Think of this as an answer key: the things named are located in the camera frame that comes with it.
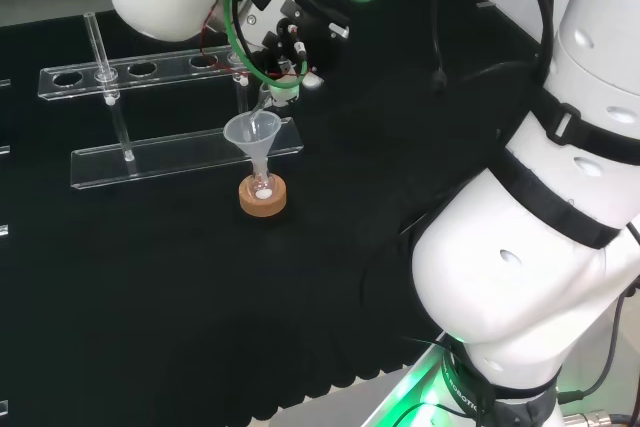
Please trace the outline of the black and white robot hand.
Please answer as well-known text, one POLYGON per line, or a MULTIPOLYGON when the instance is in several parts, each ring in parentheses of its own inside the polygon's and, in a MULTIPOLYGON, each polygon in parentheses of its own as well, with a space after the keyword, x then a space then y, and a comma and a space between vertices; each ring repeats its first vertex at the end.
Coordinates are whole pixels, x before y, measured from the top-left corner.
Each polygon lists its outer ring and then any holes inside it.
POLYGON ((243 64, 283 107, 317 90, 350 38, 351 19, 320 0, 230 0, 243 64))

